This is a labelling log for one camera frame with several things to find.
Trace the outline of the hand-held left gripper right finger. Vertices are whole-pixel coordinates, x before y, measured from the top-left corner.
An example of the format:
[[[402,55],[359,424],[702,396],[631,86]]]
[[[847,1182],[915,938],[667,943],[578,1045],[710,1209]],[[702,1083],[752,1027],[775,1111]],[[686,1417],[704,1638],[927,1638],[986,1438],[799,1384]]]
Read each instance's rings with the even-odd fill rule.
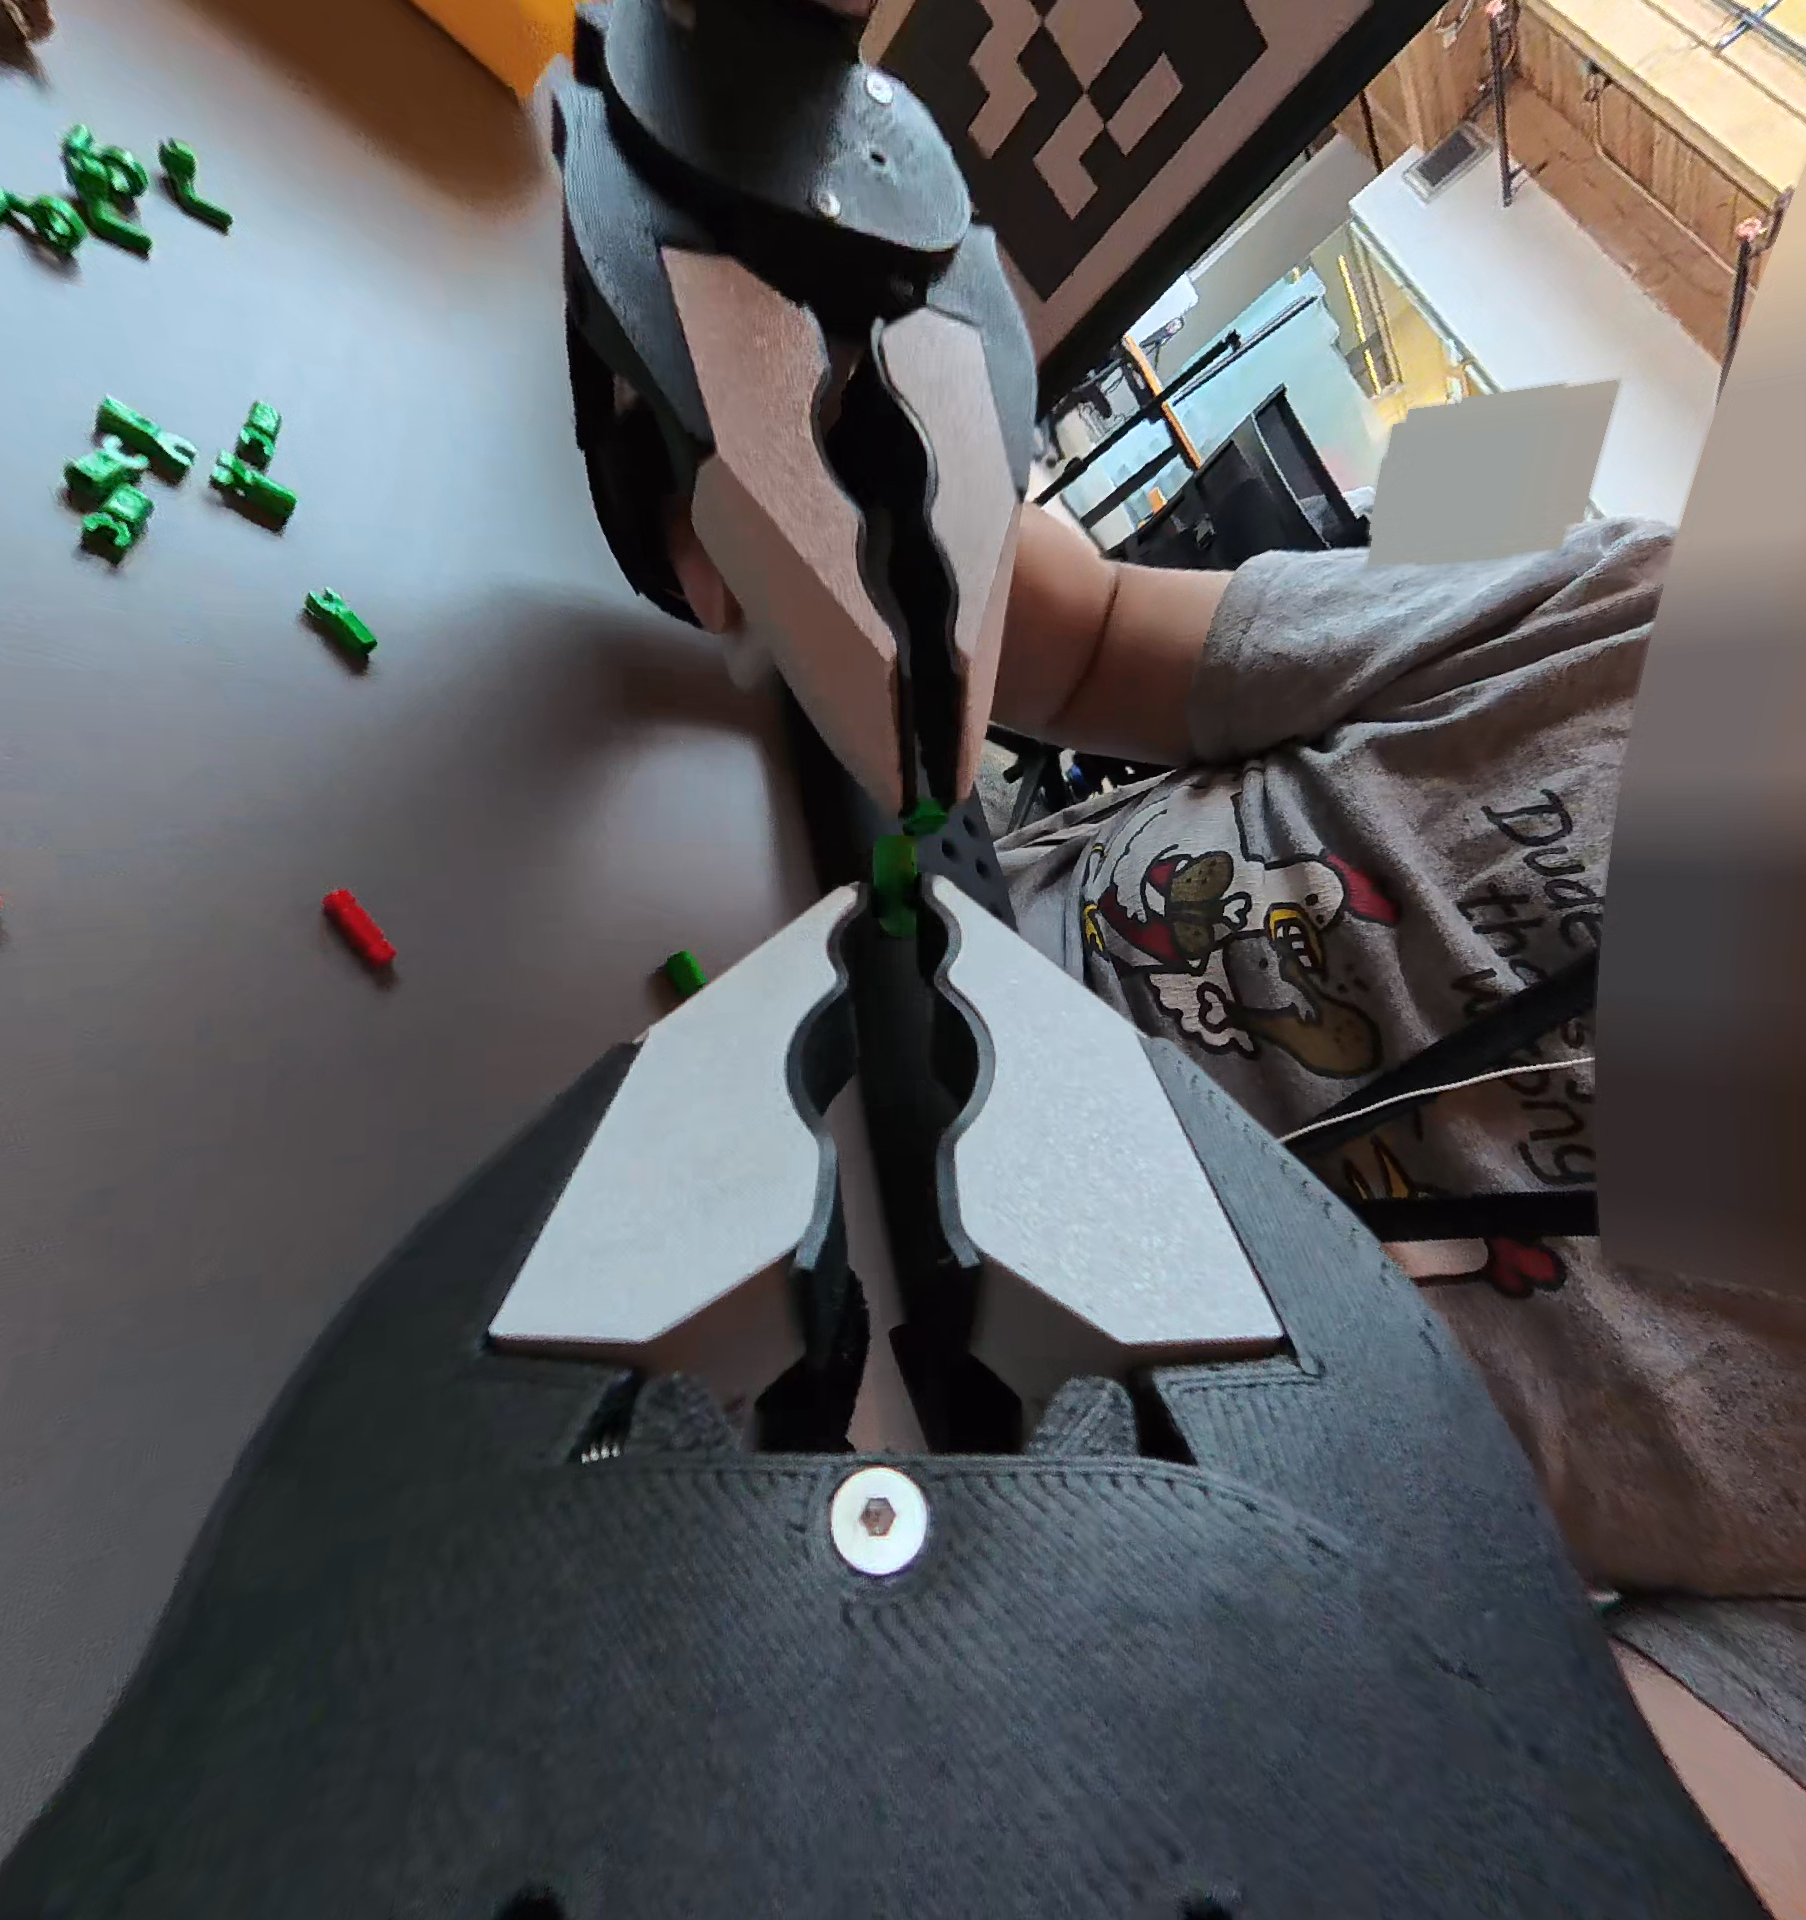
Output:
[[[1135,1027],[949,877],[899,954],[899,1287],[929,1453],[1014,1453],[1069,1380],[1286,1354]]]

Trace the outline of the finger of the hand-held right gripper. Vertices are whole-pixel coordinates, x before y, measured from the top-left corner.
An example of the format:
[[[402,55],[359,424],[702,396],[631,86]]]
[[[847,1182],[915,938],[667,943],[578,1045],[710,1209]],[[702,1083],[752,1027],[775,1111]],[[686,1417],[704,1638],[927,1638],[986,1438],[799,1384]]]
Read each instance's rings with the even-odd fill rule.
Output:
[[[823,448],[820,318],[742,263],[659,252],[711,428],[692,526],[837,761],[884,813],[915,791],[891,553]]]
[[[880,331],[875,364],[925,463],[914,515],[938,610],[909,642],[921,770],[936,798],[963,798],[986,740],[1024,486],[1012,476],[975,327],[911,312]]]

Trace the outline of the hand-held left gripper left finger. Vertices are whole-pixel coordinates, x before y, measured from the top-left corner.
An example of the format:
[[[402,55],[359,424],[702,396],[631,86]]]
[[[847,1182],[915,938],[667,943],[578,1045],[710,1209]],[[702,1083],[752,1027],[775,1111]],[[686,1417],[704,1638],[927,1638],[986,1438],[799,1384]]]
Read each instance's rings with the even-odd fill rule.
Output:
[[[857,1069],[850,882],[654,1023],[488,1323],[504,1352],[691,1375],[747,1439],[847,1443],[867,1303],[826,1115]]]

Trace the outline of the person's left forearm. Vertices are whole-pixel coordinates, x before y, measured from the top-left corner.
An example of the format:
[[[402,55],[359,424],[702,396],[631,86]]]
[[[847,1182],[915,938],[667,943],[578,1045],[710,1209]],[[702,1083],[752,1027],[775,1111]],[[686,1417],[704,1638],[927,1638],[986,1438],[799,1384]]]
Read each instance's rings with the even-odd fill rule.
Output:
[[[1806,1789],[1658,1664],[1613,1656],[1684,1789],[1771,1916],[1806,1918]]]

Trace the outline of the person's right forearm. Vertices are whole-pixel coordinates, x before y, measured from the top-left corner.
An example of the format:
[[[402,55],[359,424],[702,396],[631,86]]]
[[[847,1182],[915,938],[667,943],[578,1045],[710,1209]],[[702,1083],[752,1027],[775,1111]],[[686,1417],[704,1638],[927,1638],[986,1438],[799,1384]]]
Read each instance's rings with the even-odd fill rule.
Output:
[[[1191,761],[1191,689],[1231,579],[1115,561],[1074,522],[1025,507],[993,722],[1093,756]]]

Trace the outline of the cluster of green lego connectors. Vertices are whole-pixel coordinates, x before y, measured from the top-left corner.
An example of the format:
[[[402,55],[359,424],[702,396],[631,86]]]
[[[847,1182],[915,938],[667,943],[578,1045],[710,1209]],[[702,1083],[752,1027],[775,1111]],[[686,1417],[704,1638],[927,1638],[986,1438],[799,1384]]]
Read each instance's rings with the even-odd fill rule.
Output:
[[[283,436],[283,415],[255,400],[244,415],[232,448],[214,453],[209,486],[246,520],[278,533],[298,496],[277,480],[270,463]],[[98,403],[93,441],[65,461],[63,491],[78,515],[78,549],[117,566],[141,544],[154,514],[147,482],[178,486],[195,470],[198,448],[151,416],[106,396]]]
[[[229,233],[232,215],[202,191],[195,147],[166,138],[155,165],[115,142],[101,142],[74,123],[58,142],[63,188],[20,193],[0,186],[0,232],[18,235],[52,264],[73,266],[90,242],[147,261],[154,238],[143,220],[154,186],[188,219],[212,233]]]

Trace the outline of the person's right hand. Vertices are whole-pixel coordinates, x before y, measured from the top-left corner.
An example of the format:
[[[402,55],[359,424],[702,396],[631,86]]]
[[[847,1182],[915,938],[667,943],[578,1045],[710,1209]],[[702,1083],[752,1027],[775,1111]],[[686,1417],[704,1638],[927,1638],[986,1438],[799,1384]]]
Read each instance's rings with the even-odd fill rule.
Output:
[[[752,690],[772,679],[774,665],[763,642],[753,634],[737,595],[727,586],[718,563],[699,540],[691,503],[670,503],[666,529],[670,563],[678,588],[702,631],[725,642],[731,681]]]

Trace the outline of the black background desk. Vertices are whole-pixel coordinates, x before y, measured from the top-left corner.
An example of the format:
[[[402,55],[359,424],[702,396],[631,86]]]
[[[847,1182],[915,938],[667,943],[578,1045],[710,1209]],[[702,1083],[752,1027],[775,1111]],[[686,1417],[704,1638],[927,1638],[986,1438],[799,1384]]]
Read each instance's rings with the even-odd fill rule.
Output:
[[[1121,353],[1096,402],[1058,411],[1058,459],[1032,475],[1030,503],[1152,563],[1364,540],[1347,496],[1371,499],[1386,431],[1323,306],[1219,346],[1184,382]]]

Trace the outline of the yellow plastic bin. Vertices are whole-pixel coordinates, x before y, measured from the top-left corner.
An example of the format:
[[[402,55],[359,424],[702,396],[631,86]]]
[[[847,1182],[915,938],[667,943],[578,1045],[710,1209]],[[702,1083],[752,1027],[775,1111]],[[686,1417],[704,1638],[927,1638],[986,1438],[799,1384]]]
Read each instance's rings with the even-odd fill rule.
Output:
[[[553,62],[570,62],[576,2],[417,0],[411,8],[449,36],[517,103],[528,103]]]

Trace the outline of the black framed marker sign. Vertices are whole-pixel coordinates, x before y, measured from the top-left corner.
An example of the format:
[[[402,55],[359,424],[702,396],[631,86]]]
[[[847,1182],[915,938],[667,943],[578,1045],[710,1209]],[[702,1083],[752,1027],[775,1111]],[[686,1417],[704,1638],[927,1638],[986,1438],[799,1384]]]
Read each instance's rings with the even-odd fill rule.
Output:
[[[929,108],[1052,406],[1331,126],[1437,2],[884,2],[866,58]]]

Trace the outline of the grey printed t-shirt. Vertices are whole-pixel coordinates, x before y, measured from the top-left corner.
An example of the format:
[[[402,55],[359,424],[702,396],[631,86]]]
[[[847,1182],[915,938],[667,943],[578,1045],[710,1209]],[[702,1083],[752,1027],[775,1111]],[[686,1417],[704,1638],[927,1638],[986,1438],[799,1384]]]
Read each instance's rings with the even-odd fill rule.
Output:
[[[1488,563],[1250,559],[1194,758],[998,840],[1019,929],[1278,1135],[1593,956],[1673,540],[1596,520]],[[1622,1642],[1806,1789],[1806,1301],[1588,1238],[1460,1261],[1425,1301]]]

